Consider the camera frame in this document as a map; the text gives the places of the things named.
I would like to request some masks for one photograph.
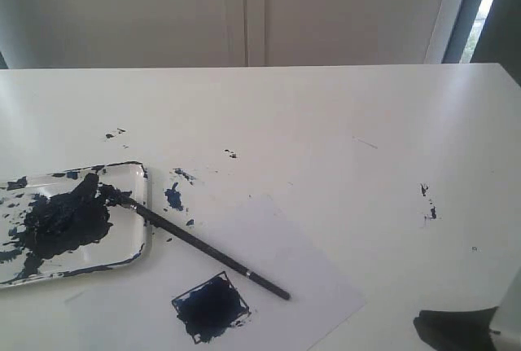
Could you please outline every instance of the white paper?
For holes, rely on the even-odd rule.
[[[360,292],[269,197],[249,200],[210,228],[216,248],[288,290],[291,300],[278,298],[174,238],[156,244],[135,273],[125,271],[128,276],[67,303],[81,349],[302,351],[364,305]],[[243,327],[229,328],[209,343],[194,344],[171,300],[223,270],[252,315]]]

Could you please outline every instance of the table surface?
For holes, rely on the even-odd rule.
[[[173,167],[206,173],[225,207],[271,195],[367,300],[316,350],[427,350],[420,309],[501,301],[520,139],[521,89],[496,64],[0,72],[1,180],[140,160],[153,196]],[[77,349],[47,335],[54,301],[103,276],[0,293],[2,349]]]

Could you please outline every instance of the paintbrush handle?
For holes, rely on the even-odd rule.
[[[183,230],[179,226],[174,225],[172,222],[164,219],[163,217],[149,210],[145,206],[140,205],[135,200],[126,197],[123,197],[121,199],[123,205],[127,204],[130,207],[134,208],[139,215],[147,219],[152,225],[160,227],[161,229],[165,229],[167,232],[172,233],[179,239],[182,239],[186,243],[189,243],[192,247],[198,248],[201,252],[204,252],[207,255],[216,259],[217,261],[220,261],[222,264],[227,265],[232,270],[235,270],[239,272],[241,275],[246,276],[253,282],[257,283],[258,285],[262,286],[263,288],[272,292],[273,294],[280,296],[284,300],[289,300],[291,298],[288,292],[274,285],[269,280],[262,278],[259,274],[256,274],[255,272],[249,270],[247,267],[235,261],[223,252],[217,251],[215,248],[206,244],[204,241],[198,239],[197,237],[194,237],[186,230]]]

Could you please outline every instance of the paint palette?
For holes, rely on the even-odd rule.
[[[0,288],[112,270],[141,256],[149,228],[99,190],[147,201],[141,163],[98,165],[0,182]]]

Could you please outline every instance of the paintbrush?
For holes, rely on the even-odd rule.
[[[204,241],[198,239],[197,237],[194,237],[193,235],[191,235],[187,231],[183,230],[179,226],[174,225],[172,222],[164,219],[160,215],[154,213],[153,211],[149,210],[145,206],[139,204],[134,199],[131,199],[126,195],[122,195],[121,191],[118,190],[117,188],[103,184],[99,188],[99,191],[102,195],[106,196],[109,200],[113,201],[115,204],[119,204],[126,208],[132,208],[133,210],[136,211],[136,213],[138,213],[143,218],[148,220],[152,225],[160,227],[161,229],[164,229],[167,232],[175,235],[179,239],[182,239],[186,243],[189,243],[192,247],[198,248],[201,252],[206,253],[207,255],[213,257],[217,261],[220,261],[222,264],[227,265],[232,270],[235,270],[238,273],[240,273],[241,275],[246,276],[253,282],[262,286],[266,290],[272,292],[276,296],[280,296],[284,300],[289,300],[291,298],[291,296],[288,292],[286,292],[286,291],[282,290],[280,287],[274,285],[269,280],[264,279],[259,274],[256,274],[255,272],[249,270],[246,266],[242,265],[238,261],[227,256],[223,252],[216,250],[215,248],[206,244]]]

